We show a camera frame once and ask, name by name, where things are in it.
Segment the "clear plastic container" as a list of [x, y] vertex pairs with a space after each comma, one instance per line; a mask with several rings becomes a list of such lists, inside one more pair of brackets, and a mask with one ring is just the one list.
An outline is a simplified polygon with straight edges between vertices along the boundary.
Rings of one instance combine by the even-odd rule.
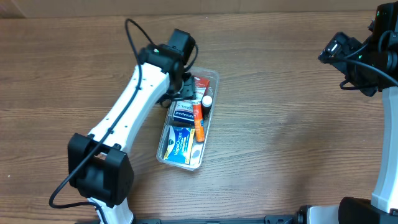
[[195, 130], [194, 125], [181, 123], [181, 122], [175, 121], [173, 119], [172, 115], [173, 115], [177, 101], [173, 102], [171, 104], [171, 106], [169, 107], [168, 113], [165, 118], [164, 128], [162, 131], [162, 136], [161, 136], [161, 139], [159, 142], [159, 147], [157, 150], [157, 159], [158, 159], [158, 161], [163, 162], [165, 164], [168, 164], [171, 166], [177, 166], [177, 167], [181, 167], [183, 169], [193, 171], [200, 167], [202, 158], [203, 158], [203, 154], [205, 151], [206, 141], [208, 139], [208, 132], [209, 132], [210, 124], [211, 124], [211, 118], [213, 115], [215, 100], [216, 100], [217, 91], [218, 91], [219, 75], [215, 71], [207, 70], [205, 68], [199, 68], [199, 67], [192, 67], [188, 72], [190, 72], [193, 76], [207, 78], [210, 81], [210, 84], [206, 90], [205, 95], [210, 95], [212, 97], [213, 104], [212, 104], [209, 116], [207, 118], [203, 118], [203, 126], [204, 126], [204, 130], [205, 130], [205, 140], [203, 142], [197, 142], [196, 134], [195, 134], [195, 136], [193, 138], [193, 146], [192, 146], [192, 152], [191, 152], [191, 158], [190, 158], [189, 164], [179, 164], [176, 162], [164, 160], [164, 154], [167, 150], [167, 140], [169, 138], [170, 126], [193, 128]]

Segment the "dark bottle white cap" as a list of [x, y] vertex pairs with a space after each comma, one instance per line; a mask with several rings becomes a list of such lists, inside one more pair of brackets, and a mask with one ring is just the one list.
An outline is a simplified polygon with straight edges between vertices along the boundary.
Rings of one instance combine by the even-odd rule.
[[213, 99], [210, 95], [205, 95], [201, 99], [201, 111], [203, 118], [207, 118], [209, 116], [212, 104], [213, 104]]

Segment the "red white medicine box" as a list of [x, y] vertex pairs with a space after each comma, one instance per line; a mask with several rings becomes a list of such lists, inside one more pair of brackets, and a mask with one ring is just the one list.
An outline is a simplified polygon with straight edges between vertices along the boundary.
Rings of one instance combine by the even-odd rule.
[[196, 100], [201, 100], [206, 93], [206, 90], [210, 84], [209, 79], [203, 77], [194, 76], [195, 81], [195, 96]]

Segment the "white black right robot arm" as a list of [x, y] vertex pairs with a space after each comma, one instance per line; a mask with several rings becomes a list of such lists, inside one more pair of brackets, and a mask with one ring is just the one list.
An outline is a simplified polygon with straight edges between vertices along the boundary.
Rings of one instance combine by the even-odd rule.
[[397, 3], [377, 7], [360, 42], [338, 32], [318, 56], [344, 74], [342, 90], [382, 94], [384, 134], [381, 167], [371, 199], [344, 197], [337, 206], [303, 206], [295, 223], [397, 223]]

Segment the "orange tube white cap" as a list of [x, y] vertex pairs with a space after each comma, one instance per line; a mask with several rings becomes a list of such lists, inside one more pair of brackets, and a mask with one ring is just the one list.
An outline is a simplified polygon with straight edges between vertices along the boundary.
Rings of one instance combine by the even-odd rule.
[[192, 106], [193, 106], [193, 119], [194, 119], [196, 139], [197, 142], [203, 142], [205, 140], [205, 130], [203, 126], [201, 101], [193, 100]]

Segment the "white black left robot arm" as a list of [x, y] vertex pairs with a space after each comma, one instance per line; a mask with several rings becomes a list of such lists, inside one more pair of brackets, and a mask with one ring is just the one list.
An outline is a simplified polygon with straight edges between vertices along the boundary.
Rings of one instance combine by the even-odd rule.
[[99, 216], [99, 223], [132, 223], [127, 196], [134, 181], [129, 152], [152, 107], [165, 100], [191, 100], [193, 78], [188, 69], [197, 44], [149, 44], [135, 52], [137, 65], [108, 114], [86, 135], [68, 143], [69, 175], [64, 184], [76, 188]]

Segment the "blue yellow VapoDrops packet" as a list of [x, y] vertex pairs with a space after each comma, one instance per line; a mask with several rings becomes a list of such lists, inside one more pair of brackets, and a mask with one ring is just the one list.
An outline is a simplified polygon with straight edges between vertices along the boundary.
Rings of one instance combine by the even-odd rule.
[[193, 128], [170, 126], [164, 160], [189, 164], [194, 136], [195, 130]]

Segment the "white blue Hansaplast box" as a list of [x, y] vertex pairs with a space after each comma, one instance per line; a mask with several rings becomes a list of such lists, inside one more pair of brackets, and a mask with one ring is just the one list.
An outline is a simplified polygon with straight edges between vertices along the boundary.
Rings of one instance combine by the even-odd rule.
[[176, 102], [172, 116], [175, 121], [194, 125], [192, 102], [190, 100]]

